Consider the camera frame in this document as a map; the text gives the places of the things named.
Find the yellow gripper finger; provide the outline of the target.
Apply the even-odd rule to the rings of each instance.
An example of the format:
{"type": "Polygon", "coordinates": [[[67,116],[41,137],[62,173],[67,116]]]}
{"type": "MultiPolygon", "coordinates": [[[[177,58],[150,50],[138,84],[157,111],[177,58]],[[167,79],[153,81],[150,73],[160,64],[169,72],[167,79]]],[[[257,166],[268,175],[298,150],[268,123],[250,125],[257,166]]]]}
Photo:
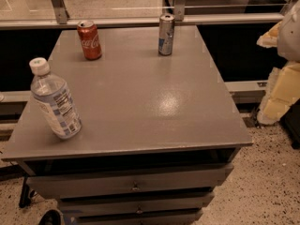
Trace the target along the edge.
{"type": "Polygon", "coordinates": [[[257,44],[264,48],[276,48],[278,46],[278,31],[280,26],[281,22],[276,23],[258,38],[257,44]]]}
{"type": "Polygon", "coordinates": [[[259,106],[258,122],[263,125],[275,124],[299,98],[300,63],[288,62],[283,68],[274,67],[259,106]]]}

